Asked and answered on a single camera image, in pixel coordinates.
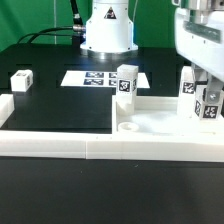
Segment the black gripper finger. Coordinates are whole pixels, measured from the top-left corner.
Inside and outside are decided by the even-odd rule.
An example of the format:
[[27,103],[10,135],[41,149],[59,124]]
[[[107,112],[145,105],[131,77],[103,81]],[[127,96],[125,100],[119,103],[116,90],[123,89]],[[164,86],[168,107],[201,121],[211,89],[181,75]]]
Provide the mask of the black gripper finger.
[[224,82],[210,75],[206,86],[205,102],[208,104],[218,105],[221,102],[221,92],[224,88]]
[[192,65],[194,81],[196,85],[205,85],[207,83],[207,72],[196,64]]

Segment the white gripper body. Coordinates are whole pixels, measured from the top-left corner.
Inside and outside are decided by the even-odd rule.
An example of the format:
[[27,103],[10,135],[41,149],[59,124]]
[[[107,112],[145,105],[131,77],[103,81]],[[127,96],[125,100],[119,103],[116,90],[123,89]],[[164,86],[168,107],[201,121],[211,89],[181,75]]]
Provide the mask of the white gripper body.
[[189,11],[175,11],[177,52],[224,82],[224,11],[213,11],[205,25],[188,20]]

